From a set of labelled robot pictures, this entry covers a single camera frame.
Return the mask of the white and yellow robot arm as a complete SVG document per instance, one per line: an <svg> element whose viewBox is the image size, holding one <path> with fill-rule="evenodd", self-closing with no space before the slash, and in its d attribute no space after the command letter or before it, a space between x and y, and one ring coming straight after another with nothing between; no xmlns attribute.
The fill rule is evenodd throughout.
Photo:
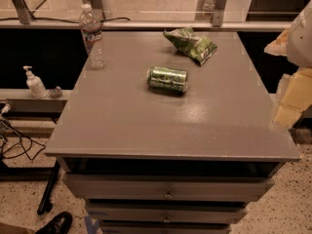
<svg viewBox="0 0 312 234"><path fill-rule="evenodd" d="M274 124L291 128L312 105L312 1L264 52L285 57L296 67L292 75L280 79L272 115Z"/></svg>

